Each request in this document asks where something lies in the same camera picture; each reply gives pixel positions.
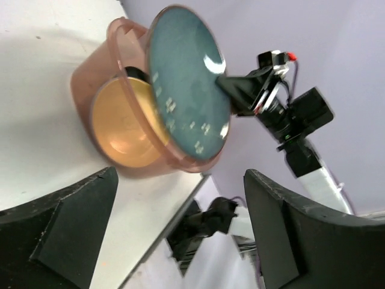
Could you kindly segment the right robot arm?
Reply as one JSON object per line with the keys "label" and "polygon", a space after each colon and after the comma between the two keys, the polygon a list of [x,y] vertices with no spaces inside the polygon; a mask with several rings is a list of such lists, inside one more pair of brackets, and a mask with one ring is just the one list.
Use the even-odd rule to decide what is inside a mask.
{"label": "right robot arm", "polygon": [[256,118],[266,128],[314,201],[343,213],[355,213],[342,184],[307,138],[334,118],[317,87],[293,98],[294,85],[272,68],[257,69],[247,76],[221,75],[215,82],[230,98],[236,116]]}

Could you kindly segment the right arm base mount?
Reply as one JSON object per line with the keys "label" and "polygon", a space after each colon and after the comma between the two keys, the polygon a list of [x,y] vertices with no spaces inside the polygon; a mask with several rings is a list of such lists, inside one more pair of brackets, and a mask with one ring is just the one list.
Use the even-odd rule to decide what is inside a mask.
{"label": "right arm base mount", "polygon": [[250,219],[244,204],[240,197],[232,199],[216,197],[205,211],[195,200],[189,205],[181,220],[166,238],[171,249],[171,257],[183,275],[187,272],[202,241],[215,233],[251,239]]}

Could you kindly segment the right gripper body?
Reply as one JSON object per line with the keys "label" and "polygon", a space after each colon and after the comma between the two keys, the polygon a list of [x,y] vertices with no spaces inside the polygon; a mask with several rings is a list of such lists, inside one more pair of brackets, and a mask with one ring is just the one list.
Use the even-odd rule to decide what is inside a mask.
{"label": "right gripper body", "polygon": [[252,112],[279,143],[298,135],[306,137],[333,120],[334,114],[317,87],[283,104],[277,91],[282,85],[289,92],[287,81],[271,70],[254,70],[252,75],[257,78]]}

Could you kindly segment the dark teal ceramic plate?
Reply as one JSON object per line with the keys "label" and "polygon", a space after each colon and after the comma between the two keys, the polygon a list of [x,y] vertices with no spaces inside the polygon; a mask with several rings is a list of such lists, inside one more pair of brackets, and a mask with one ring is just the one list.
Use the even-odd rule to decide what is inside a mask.
{"label": "dark teal ceramic plate", "polygon": [[163,9],[152,23],[148,67],[158,111],[176,145],[206,161],[224,146],[230,99],[216,85],[226,62],[209,28],[192,10]]}

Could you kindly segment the pale yellow plastic plate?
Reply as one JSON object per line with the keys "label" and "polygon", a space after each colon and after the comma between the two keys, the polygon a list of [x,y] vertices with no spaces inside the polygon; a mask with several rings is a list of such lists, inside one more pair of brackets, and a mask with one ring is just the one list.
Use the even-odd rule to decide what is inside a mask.
{"label": "pale yellow plastic plate", "polygon": [[[167,145],[170,136],[159,118],[150,85],[133,77],[129,77],[128,81],[139,102],[138,111],[144,113],[162,144]],[[154,163],[160,153],[134,112],[120,80],[114,78],[95,95],[90,122],[97,144],[111,160],[121,166],[142,168]]]}

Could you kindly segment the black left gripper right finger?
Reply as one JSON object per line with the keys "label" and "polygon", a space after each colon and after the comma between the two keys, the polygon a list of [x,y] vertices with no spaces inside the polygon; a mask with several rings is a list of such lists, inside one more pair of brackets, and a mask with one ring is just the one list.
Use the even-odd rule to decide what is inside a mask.
{"label": "black left gripper right finger", "polygon": [[384,222],[321,205],[254,169],[244,190],[267,288],[384,287]]}

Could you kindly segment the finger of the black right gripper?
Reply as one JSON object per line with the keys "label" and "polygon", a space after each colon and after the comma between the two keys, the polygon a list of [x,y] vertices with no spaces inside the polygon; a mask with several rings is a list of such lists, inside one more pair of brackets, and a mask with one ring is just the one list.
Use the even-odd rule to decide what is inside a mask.
{"label": "finger of the black right gripper", "polygon": [[276,86],[273,68],[256,69],[246,76],[219,76],[216,85],[230,98],[233,114],[257,115]]}

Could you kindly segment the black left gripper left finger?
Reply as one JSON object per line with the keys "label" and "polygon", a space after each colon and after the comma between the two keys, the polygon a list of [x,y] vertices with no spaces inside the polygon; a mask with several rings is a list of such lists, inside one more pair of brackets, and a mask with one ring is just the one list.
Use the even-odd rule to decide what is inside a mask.
{"label": "black left gripper left finger", "polygon": [[1,288],[89,288],[118,183],[106,167],[1,211]]}

